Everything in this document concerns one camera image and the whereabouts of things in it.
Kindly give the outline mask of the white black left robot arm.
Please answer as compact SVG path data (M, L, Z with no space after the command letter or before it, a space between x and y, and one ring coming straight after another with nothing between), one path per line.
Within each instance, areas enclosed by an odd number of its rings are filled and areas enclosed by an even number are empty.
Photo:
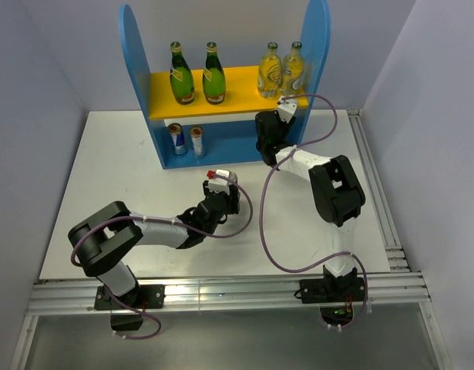
M123 258L135 246L189 249L216 237L217 227L240 212L237 178L228 171L214 175L203 182L204 199L175 217L138 214L122 201L108 204L69 231L72 264L107 286L121 307L131 308L139 301L140 288Z

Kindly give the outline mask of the blue silver energy can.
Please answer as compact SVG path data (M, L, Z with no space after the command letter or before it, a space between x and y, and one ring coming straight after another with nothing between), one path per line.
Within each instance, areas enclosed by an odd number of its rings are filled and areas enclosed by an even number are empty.
M198 160L204 158L205 146L203 143L203 128L201 126L192 126L189 134L193 155Z
M187 148L182 126L179 123L171 123L167 129L172 140L174 154L184 156L187 153Z

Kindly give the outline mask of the green glass bottle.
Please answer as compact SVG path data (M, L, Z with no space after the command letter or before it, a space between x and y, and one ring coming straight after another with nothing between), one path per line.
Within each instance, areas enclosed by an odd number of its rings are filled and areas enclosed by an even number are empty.
M226 78L217 54L217 44L207 43L207 57L203 70L203 94L209 104L220 104L226 95Z
M186 105L194 101L195 87L190 67L182 54L181 44L178 41L170 44L172 59L170 64L170 87L175 100Z

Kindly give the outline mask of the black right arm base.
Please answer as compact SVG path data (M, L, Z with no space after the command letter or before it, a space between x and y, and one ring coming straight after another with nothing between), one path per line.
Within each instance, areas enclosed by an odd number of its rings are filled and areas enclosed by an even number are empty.
M365 299L365 283L362 278L355 278L346 285L326 277L299 280L296 294L303 304L362 302Z

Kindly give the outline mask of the black yellow tonic can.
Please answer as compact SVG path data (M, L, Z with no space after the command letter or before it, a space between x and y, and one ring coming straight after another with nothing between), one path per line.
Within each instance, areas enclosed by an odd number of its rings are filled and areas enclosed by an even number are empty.
M237 179L236 173L229 171L226 177L228 178L227 185L228 185L231 200L239 201L240 190L237 186L238 179Z

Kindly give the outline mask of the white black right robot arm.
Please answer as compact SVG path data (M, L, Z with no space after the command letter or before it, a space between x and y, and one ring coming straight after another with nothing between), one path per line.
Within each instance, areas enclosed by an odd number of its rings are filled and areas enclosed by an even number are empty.
M365 193L346 156L319 156L286 140L294 121L291 114L277 109L255 116L257 151L271 168L264 181L260 202L261 242L266 255L270 256L264 236L264 201L273 173L280 170L307 180L318 215L332 228L331 256L321 262L324 264L324 293L331 300L338 301L350 291L357 278L354 233L356 220L365 205Z

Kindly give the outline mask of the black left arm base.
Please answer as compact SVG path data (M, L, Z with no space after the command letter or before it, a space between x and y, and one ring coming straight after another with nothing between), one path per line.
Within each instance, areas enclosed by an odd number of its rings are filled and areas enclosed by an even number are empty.
M144 318L141 314L129 310L126 306L142 313L150 309L161 309L165 298L165 286L162 284L137 285L130 292L115 296L101 285L97 288L93 305L95 311L111 311L110 327L114 331L138 331Z

